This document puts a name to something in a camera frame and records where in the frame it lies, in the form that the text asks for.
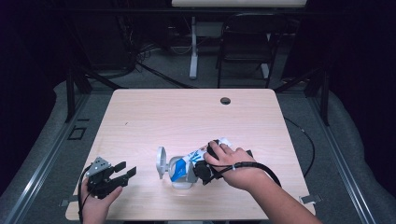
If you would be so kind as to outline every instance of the gray carpet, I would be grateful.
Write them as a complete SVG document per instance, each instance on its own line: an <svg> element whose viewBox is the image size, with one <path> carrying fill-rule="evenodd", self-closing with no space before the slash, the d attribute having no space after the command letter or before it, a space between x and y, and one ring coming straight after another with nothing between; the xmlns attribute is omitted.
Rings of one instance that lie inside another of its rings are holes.
<svg viewBox="0 0 396 224"><path fill-rule="evenodd" d="M189 79L189 54L179 55L173 52L154 50L143 63L185 84L197 88L215 88L217 70L215 69L216 55L214 52L213 48L200 48L198 78L196 80ZM281 84L280 76L287 52L288 48L280 49L271 88ZM225 69L226 72L237 72L230 67L228 69ZM242 70L242 72L246 72L248 68L243 68ZM251 71L253 76L260 75L260 71L254 71L254 69ZM175 85L152 75L139 66L131 74L111 80L131 89L176 88ZM68 199L73 193L79 172L88 156L111 97L111 90L108 87L96 80L91 80L91 83L94 91L89 96L87 103L80 109L75 122L72 124L76 125L76 128L85 129L85 133L80 140L65 139L62 142L59 154L55 158L55 163L27 213L22 218L21 223L70 222L64 217L66 207L60 207L59 203L62 199ZM297 86L287 93L278 94L277 97L284 116L304 128L315 144L316 157L312 169L306 176L306 183L312 194L320 194L323 198L323 201L315 206L317 216L324 223L361 223L343 179L334 165L328 139L315 119L314 113L316 111L309 104L309 99L306 99L301 92L303 86L304 84L301 84L301 86ZM224 86L224 88L233 87L235 87L233 83ZM257 81L255 83L238 81L237 87L262 88L261 83ZM27 186L35 169L51 150L54 139L57 138L58 133L64 126L64 119L66 118L64 83L55 90L58 95L58 102L46 127L37 139L19 173L0 199L0 207L2 208L0 214L1 223L4 223L7 219L9 212L21 197L23 189ZM346 157L351 172L361 187L361 191L376 221L378 223L396 223L395 199L375 182L370 169L363 159L363 145L361 144L359 133L340 101L332 94L329 105L329 120L332 132ZM299 128L288 121L286 123L304 172L308 168L312 157L312 146Z"/></svg>

